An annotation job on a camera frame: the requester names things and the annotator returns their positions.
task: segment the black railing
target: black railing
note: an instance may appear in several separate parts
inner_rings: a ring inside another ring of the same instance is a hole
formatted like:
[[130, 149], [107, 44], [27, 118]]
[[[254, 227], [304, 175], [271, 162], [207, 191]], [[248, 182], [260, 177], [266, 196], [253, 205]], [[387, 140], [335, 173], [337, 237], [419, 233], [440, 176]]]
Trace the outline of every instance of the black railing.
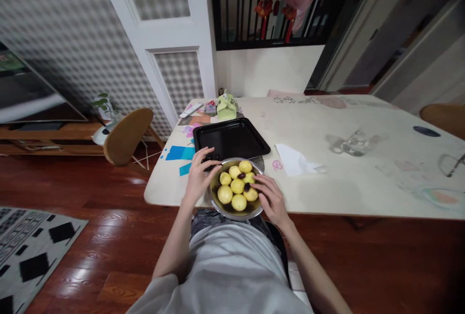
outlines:
[[277, 15], [272, 12], [265, 19], [255, 12], [260, 1], [212, 0], [217, 50], [323, 45], [345, 0], [313, 0], [304, 23], [291, 33], [288, 43], [286, 34], [291, 22], [281, 12], [286, 3], [279, 0]]

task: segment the white napkin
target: white napkin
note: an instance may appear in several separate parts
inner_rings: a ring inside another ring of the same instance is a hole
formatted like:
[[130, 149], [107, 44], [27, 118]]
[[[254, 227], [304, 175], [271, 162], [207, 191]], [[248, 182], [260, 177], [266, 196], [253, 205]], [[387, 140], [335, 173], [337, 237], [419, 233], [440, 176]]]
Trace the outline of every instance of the white napkin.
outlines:
[[288, 176], [299, 176], [303, 173], [325, 173], [326, 167], [322, 164], [307, 161], [304, 155], [285, 145], [276, 145], [282, 164]]

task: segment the potted plant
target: potted plant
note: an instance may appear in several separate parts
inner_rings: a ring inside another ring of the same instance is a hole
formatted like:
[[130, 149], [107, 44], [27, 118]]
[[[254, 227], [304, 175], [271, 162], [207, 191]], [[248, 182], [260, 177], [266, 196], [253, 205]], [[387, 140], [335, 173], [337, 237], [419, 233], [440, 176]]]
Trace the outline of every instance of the potted plant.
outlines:
[[116, 102], [111, 101], [108, 93], [101, 93], [94, 100], [92, 105], [98, 109], [103, 120], [118, 122], [121, 117], [121, 110]]

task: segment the metal bowl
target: metal bowl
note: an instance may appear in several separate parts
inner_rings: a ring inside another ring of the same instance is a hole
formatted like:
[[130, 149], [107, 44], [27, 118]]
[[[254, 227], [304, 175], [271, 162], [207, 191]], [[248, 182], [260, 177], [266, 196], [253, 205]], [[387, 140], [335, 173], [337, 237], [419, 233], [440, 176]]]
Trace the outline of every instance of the metal bowl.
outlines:
[[[258, 216], [259, 214], [262, 213], [263, 208], [262, 204], [260, 203], [260, 199], [257, 198], [254, 202], [249, 202], [247, 201], [247, 207], [244, 211], [236, 211], [233, 209], [233, 206], [231, 204], [224, 205], [219, 201], [218, 199], [218, 188], [221, 187], [221, 183], [219, 182], [219, 176], [221, 175], [222, 172], [228, 172], [229, 168], [234, 165], [239, 165], [239, 163], [242, 160], [247, 160], [244, 158], [230, 158], [222, 161], [223, 168], [216, 173], [216, 175], [213, 177], [212, 183], [210, 184], [210, 187], [208, 189], [210, 196], [212, 197], [212, 204], [215, 207], [215, 209], [222, 214], [223, 216], [232, 219], [232, 220], [249, 220], [251, 218], [254, 218]], [[264, 174], [260, 168], [253, 163], [252, 161], [248, 160], [252, 164], [252, 172], [256, 175], [258, 174]]]

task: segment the red decoration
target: red decoration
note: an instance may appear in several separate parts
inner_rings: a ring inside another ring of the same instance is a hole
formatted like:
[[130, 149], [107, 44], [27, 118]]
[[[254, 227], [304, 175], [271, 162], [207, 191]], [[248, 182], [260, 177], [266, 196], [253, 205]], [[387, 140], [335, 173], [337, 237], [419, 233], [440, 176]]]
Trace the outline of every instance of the red decoration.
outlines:
[[266, 18], [270, 15], [270, 13], [272, 11], [273, 11], [273, 1], [272, 0], [267, 0], [267, 1], [261, 0], [258, 3], [258, 5], [255, 6], [255, 12], [258, 14], [258, 16], [263, 18], [262, 40], [265, 38]]
[[286, 43], [288, 43], [289, 39], [291, 38], [292, 26], [294, 25], [295, 17], [297, 16], [297, 10], [294, 9], [289, 4], [286, 4], [286, 6], [283, 7], [281, 12], [284, 14], [284, 17], [286, 18], [286, 20], [291, 22], [291, 24], [289, 25], [289, 29], [287, 30], [286, 40], [285, 40]]

